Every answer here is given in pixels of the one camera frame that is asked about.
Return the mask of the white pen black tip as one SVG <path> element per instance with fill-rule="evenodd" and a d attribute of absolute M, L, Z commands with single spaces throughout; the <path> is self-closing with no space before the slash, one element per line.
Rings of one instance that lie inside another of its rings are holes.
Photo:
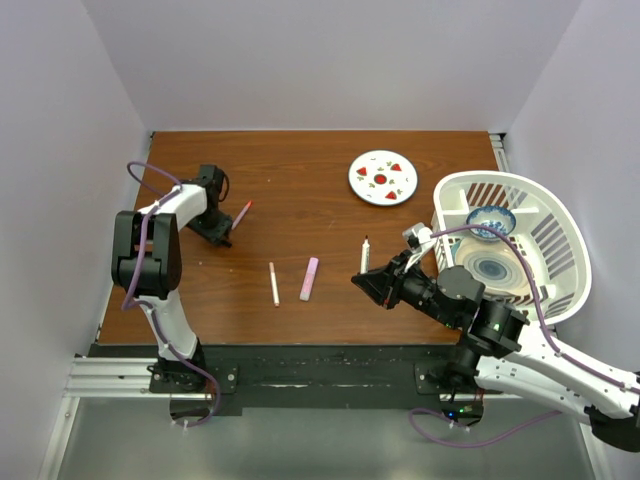
<path fill-rule="evenodd" d="M 364 241 L 361 246 L 361 258 L 360 258 L 360 269 L 359 273 L 364 274 L 369 270 L 369 262 L 370 262 L 370 242 L 368 236 L 365 236 Z"/>

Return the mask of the white pen peach tip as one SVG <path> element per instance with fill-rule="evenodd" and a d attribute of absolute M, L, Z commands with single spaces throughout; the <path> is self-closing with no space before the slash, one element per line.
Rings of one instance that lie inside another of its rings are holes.
<path fill-rule="evenodd" d="M 269 276 L 270 276 L 272 300 L 273 300 L 274 306 L 277 308 L 277 307 L 280 306 L 280 296 L 279 296 L 279 290 L 278 290 L 278 283 L 277 283 L 275 265 L 274 265 L 273 262 L 269 262 L 268 267 L 269 267 Z"/>

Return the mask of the pink highlighter pen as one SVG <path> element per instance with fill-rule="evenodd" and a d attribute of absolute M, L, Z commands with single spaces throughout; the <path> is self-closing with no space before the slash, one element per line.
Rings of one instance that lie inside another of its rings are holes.
<path fill-rule="evenodd" d="M 319 259 L 317 257 L 311 257 L 307 265 L 307 269 L 303 279 L 303 284 L 299 294 L 299 299 L 301 301 L 310 300 L 318 266 L 319 266 Z"/>

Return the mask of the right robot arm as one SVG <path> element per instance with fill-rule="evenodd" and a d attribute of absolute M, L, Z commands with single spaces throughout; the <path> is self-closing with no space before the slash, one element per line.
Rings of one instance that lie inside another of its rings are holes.
<path fill-rule="evenodd" d="M 351 281 L 375 304 L 404 302 L 460 333 L 434 379 L 451 392 L 494 390 L 574 415 L 602 442 L 639 450 L 639 376 L 608 367 L 554 338 L 510 305 L 489 300 L 462 266 L 436 277 L 408 264 L 403 252 Z"/>

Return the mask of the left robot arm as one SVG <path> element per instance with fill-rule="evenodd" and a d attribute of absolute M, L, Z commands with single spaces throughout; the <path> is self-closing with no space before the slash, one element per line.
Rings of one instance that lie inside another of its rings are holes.
<path fill-rule="evenodd" d="M 125 291 L 122 308 L 140 308 L 150 324 L 158 346 L 151 373 L 185 392 L 215 394 L 219 388 L 207 372 L 201 342 L 186 319 L 178 291 L 180 231 L 188 228 L 214 246 L 231 245 L 233 219 L 220 210 L 229 179 L 210 164 L 200 166 L 191 180 L 152 169 L 171 180 L 173 187 L 147 207 L 116 215 L 112 280 Z"/>

